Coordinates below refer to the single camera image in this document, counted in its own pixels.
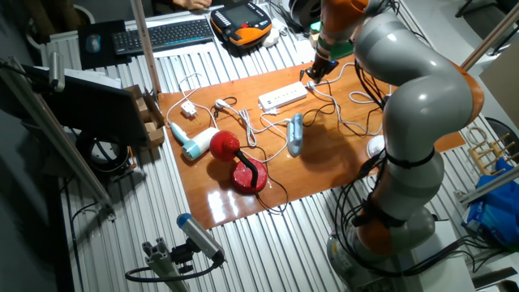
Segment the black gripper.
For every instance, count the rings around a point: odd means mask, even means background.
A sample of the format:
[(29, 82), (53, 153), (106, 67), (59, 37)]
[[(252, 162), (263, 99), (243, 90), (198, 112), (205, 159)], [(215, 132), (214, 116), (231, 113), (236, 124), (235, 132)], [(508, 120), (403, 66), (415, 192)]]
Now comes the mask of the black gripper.
[(305, 70), (305, 73), (310, 79), (315, 81), (316, 84), (319, 84), (320, 81), (324, 78), (324, 75), (327, 75), (333, 71), (338, 66), (338, 64), (339, 62), (336, 60), (330, 61), (327, 58), (323, 58), (317, 54), (315, 56), (313, 68), (308, 67)]

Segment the person's bare hand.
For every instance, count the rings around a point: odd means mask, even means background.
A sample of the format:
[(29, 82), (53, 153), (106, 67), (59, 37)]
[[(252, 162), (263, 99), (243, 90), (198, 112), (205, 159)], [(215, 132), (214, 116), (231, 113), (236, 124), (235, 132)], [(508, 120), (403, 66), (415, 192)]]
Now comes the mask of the person's bare hand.
[(212, 0), (173, 0), (172, 3), (176, 6), (187, 10), (203, 10), (212, 5)]

